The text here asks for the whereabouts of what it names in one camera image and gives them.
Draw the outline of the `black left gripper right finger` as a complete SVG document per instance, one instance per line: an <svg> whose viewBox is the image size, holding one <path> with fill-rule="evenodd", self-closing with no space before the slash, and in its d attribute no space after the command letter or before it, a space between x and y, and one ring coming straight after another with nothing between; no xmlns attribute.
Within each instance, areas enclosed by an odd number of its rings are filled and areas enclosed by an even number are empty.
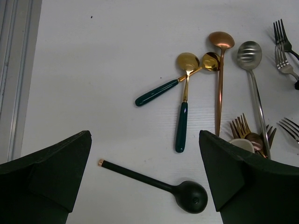
<svg viewBox="0 0 299 224"><path fill-rule="evenodd" d="M225 224L297 224L299 169L201 130L199 147L217 212Z"/></svg>

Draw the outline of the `silver slotted spoon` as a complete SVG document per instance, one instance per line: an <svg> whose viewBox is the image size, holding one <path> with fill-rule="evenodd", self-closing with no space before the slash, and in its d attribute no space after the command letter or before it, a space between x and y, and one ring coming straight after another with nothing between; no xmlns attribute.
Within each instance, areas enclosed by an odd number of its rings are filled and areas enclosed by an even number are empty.
<svg viewBox="0 0 299 224"><path fill-rule="evenodd" d="M261 127L261 132L263 136L264 146L265 146L265 155L268 159L271 159L270 145L268 141L268 134L266 129L266 123L264 119L264 113L262 109L260 94L256 82L256 77L253 70L260 64L262 60L262 50L260 45L254 41L246 41L242 43L237 52L237 63L240 68L246 70L251 77L252 88L254 99L256 103L257 113L259 116L259 123Z"/></svg>

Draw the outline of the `copper long spoon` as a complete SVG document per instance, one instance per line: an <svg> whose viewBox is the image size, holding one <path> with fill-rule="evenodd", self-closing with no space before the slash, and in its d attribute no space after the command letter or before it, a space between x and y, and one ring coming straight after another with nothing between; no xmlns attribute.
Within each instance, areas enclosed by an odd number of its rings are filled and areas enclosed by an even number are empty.
<svg viewBox="0 0 299 224"><path fill-rule="evenodd" d="M233 37L222 31L216 31L209 35L209 41L216 47L220 48L220 68L218 78L218 96L216 104L215 115L215 135L220 136L221 131L221 114L222 114L222 97L223 97L223 69L224 69L224 55L227 49L231 49L235 45Z"/></svg>

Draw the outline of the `black fork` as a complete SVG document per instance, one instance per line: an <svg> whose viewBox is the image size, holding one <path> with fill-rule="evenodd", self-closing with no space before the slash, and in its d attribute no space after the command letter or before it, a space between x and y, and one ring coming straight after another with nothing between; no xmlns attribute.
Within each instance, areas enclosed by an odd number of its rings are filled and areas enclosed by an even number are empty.
<svg viewBox="0 0 299 224"><path fill-rule="evenodd" d="M274 29L275 44L282 45L284 47L284 50L287 53L291 53L298 60L299 55L295 51L292 50L292 45L291 45L290 41L288 40L286 32L285 32L283 20L280 19L278 21L275 21L273 23L273 29Z"/></svg>

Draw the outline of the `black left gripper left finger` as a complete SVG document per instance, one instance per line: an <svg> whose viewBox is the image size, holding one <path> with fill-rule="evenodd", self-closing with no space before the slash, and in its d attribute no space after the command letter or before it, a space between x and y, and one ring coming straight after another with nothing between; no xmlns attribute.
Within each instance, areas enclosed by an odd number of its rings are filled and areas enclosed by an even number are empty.
<svg viewBox="0 0 299 224"><path fill-rule="evenodd" d="M0 166L2 224L65 224L72 213L92 137L81 131Z"/></svg>

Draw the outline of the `brown wooden spoon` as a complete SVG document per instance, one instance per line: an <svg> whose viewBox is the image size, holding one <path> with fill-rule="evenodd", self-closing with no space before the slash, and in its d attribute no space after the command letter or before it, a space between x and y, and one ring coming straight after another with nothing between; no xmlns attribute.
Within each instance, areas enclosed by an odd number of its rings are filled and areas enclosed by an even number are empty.
<svg viewBox="0 0 299 224"><path fill-rule="evenodd" d="M267 125L266 130L267 130L267 134L268 134L269 146L271 148L277 129L274 128L273 126Z"/></svg>

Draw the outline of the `silver fork dark handle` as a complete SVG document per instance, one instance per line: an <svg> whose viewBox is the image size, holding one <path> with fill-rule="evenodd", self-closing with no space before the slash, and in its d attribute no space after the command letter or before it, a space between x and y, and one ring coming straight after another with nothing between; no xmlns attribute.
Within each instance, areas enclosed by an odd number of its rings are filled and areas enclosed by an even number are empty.
<svg viewBox="0 0 299 224"><path fill-rule="evenodd" d="M278 122L280 125L297 143L299 143L299 125L292 120L284 117Z"/></svg>

